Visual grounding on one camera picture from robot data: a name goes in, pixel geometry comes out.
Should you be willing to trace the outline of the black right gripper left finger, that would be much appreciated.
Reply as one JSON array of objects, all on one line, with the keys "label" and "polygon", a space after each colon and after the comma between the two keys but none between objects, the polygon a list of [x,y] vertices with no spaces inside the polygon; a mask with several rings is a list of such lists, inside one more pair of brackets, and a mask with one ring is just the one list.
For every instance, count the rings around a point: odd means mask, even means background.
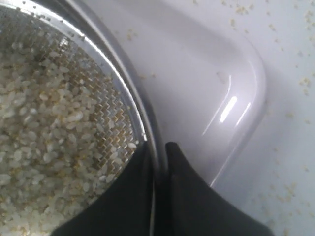
[{"label": "black right gripper left finger", "polygon": [[148,236],[153,199],[151,157],[139,146],[114,183],[54,236]]}]

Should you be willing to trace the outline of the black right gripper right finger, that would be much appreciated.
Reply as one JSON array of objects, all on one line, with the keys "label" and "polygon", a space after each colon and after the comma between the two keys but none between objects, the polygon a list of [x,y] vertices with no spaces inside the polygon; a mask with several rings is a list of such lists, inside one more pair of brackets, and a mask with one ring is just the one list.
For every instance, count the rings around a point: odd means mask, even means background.
[{"label": "black right gripper right finger", "polygon": [[217,194],[192,168],[177,143],[166,145],[169,174],[155,188],[156,236],[271,236],[265,225]]}]

